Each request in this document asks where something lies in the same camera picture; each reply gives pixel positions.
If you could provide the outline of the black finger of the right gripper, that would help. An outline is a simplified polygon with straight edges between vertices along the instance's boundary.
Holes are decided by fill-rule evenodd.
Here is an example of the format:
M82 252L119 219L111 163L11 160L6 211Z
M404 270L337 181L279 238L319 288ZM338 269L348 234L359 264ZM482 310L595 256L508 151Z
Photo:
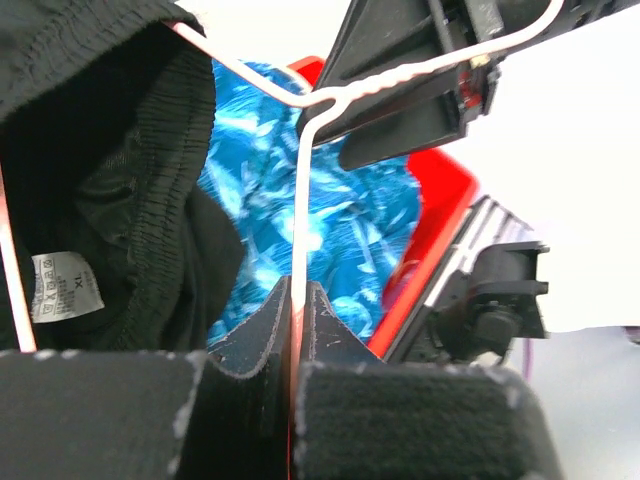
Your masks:
M346 86L393 68L424 62L446 53L498 38L500 12L494 1L353 1L316 81L317 89ZM351 133L373 117L390 98L453 67L496 64L495 59L472 66L464 61L413 78L354 101L316 135L318 144Z
M490 112L500 79L496 64L453 67L385 101L348 134L339 154L346 171L439 147L466 136Z

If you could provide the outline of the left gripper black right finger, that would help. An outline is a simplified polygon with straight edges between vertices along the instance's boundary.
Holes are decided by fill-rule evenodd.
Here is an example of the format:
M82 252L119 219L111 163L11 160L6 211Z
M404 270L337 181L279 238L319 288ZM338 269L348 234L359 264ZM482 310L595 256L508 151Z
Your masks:
M559 479L537 396L515 372L379 361L307 288L291 464L298 479Z

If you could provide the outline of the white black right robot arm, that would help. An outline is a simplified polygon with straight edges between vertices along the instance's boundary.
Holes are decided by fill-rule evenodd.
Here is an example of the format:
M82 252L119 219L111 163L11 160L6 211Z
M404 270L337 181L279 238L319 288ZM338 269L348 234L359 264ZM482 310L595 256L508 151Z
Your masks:
M519 9L502 1L354 1L304 106L298 129L292 349L320 354L320 340L355 339L323 289L307 278L311 244L309 176L317 146L342 142L343 172L390 168L419 185L420 216L381 297L383 316L364 350L400 362L470 362L504 356L517 337L541 338L536 277L543 246L528 226L489 197L442 151L489 112L499 65L534 42L560 12L557 1Z

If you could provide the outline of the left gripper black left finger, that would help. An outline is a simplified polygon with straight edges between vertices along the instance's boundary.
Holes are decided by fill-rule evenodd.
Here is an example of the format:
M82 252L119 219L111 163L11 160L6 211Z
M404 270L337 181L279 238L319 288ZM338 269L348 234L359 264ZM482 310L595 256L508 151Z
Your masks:
M284 479L290 281L213 353L1 355L5 479Z

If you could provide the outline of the black shorts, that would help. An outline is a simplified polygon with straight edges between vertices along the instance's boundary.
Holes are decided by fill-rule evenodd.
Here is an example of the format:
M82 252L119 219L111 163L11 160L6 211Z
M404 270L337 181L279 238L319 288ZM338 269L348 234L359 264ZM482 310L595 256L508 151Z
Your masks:
M201 350L244 257L199 186L211 59L173 1L1 5L1 173L43 349Z

